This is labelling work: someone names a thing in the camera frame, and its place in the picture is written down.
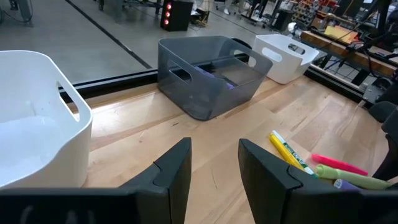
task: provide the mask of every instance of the cable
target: cable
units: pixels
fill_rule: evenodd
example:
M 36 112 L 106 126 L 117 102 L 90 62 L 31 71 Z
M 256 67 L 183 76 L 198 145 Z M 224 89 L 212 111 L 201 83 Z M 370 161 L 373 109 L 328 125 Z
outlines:
M 6 11 L 2 11 L 5 15 L 7 15 L 8 17 L 10 17 L 11 19 L 14 19 L 17 22 L 21 22 L 21 23 L 28 23 L 32 20 L 33 17 L 33 4 L 32 4 L 32 0 L 30 0 L 30 18 L 26 21 L 20 21 L 18 19 L 16 19 L 15 17 L 11 16 L 10 14 L 8 14 Z
M 368 56 L 368 64 L 369 64 L 369 71 L 371 72 L 371 74 L 373 75 L 373 77 L 377 77 L 374 72 L 373 72 L 373 68 L 372 68 L 372 60 L 371 57 L 368 54 L 368 50 L 364 50 L 363 51 L 365 53 L 366 56 Z
M 360 25 L 364 24 L 366 21 L 368 21 L 368 19 L 372 18 L 372 16 L 373 16 L 374 14 L 375 14 L 375 12 L 372 13 L 366 20 L 364 20 L 364 21 L 360 22 L 359 24 L 357 24 L 352 30 L 350 30 L 350 31 L 349 31 L 348 33 L 346 33 L 345 35 L 342 35 L 341 37 L 339 37 L 339 38 L 337 38 L 337 39 L 334 39 L 334 40 L 330 41 L 329 43 L 327 43 L 327 44 L 325 44 L 324 46 L 318 48 L 317 50 L 324 49 L 325 47 L 327 47 L 327 46 L 329 46 L 329 45 L 331 45 L 331 44 L 333 44 L 333 43 L 335 43 L 335 42 L 341 40 L 342 38 L 346 37 L 348 34 L 354 32 Z
M 345 56 L 344 58 L 341 58 L 341 59 L 339 59 L 338 61 L 336 61 L 335 63 L 329 65 L 326 69 L 328 69 L 328 68 L 330 68 L 330 67 L 336 65 L 337 63 L 341 63 L 341 62 L 343 62 L 343 61 L 345 62 L 345 60 L 346 60 L 347 58 L 349 58 L 350 56 L 352 56 L 352 55 L 355 54 L 356 52 L 360 52 L 360 51 L 366 50 L 368 47 L 372 46 L 372 45 L 375 44 L 377 41 L 379 41 L 379 40 L 381 40 L 381 39 L 387 37 L 388 35 L 394 33 L 394 32 L 397 31 L 397 30 L 398 30 L 398 26 L 397 26 L 395 29 L 391 29 L 389 32 L 386 32 L 385 34 L 380 35 L 379 37 L 376 37 L 376 38 L 374 38 L 373 40 L 370 40 L 370 41 L 364 43 L 364 45 L 363 45 L 362 47 L 360 47 L 360 48 L 358 48 L 358 49 L 355 49 L 355 50 L 351 51 L 347 56 Z

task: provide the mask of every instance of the black speaker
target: black speaker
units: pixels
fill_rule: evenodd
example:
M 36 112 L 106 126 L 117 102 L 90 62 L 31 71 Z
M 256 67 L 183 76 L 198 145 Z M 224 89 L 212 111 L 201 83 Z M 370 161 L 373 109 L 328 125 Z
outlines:
M 165 0 L 160 27 L 167 31 L 188 29 L 193 2 Z

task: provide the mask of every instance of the wooden tabletop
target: wooden tabletop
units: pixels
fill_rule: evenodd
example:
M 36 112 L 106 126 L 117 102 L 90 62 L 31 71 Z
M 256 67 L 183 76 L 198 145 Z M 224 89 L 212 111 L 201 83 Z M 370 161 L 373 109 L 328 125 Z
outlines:
M 275 129 L 307 162 L 316 152 L 370 174 L 387 153 L 380 124 L 367 111 L 307 77 L 288 85 L 265 80 L 251 101 L 207 122 L 189 117 L 156 84 L 87 102 L 94 119 L 85 187 L 118 187 L 181 138 L 192 138 L 189 224 L 254 223 L 239 173 L 239 138 L 280 157 L 267 138 Z
M 328 50 L 329 52 L 333 52 L 334 55 L 340 55 L 341 57 L 344 57 L 349 54 L 349 50 L 347 50 L 344 45 L 341 45 L 336 42 L 330 44 L 331 40 L 321 37 L 319 35 L 316 35 L 310 31 L 302 32 L 302 35 L 300 36 L 300 38 L 303 42 L 308 43 L 308 44 L 311 43 L 312 46 L 317 46 L 324 50 Z M 351 57 L 350 61 L 356 62 L 365 67 L 369 66 L 368 56 L 366 56 L 365 54 L 362 54 L 362 53 L 355 53 Z M 382 62 L 375 58 L 371 58 L 371 61 L 372 61 L 371 62 L 372 69 L 375 71 L 378 71 L 380 73 L 383 73 L 385 75 L 392 75 L 394 73 L 394 71 L 397 69 L 397 67 L 395 67 L 393 65 L 389 65 L 388 63 Z

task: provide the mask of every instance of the black machine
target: black machine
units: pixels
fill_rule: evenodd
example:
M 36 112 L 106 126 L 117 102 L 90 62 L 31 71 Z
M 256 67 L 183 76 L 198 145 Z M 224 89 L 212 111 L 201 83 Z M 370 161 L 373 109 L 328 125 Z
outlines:
M 165 0 L 163 3 L 160 27 L 167 31 L 185 31 L 188 29 L 193 2 Z
M 238 157 L 257 224 L 398 223 L 396 190 L 341 191 L 247 139 Z
M 191 139 L 115 189 L 6 189 L 0 223 L 184 223 L 191 182 Z

